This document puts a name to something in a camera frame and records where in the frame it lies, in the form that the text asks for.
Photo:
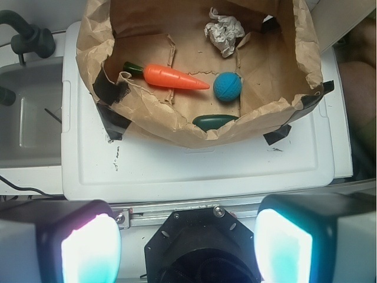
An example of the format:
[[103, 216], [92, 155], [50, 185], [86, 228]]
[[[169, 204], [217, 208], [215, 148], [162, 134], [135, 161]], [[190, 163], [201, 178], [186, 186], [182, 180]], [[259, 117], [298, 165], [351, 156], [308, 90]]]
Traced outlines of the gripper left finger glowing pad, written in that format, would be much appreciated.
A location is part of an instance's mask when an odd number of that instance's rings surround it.
[[1, 282], [115, 282], [121, 235], [103, 200], [1, 204]]

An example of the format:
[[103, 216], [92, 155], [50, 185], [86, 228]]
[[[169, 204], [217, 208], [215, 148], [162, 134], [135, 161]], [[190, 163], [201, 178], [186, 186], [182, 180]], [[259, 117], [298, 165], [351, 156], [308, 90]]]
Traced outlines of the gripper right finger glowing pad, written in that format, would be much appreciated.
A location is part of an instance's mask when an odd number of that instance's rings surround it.
[[376, 197], [268, 195], [254, 250], [264, 282], [376, 282]]

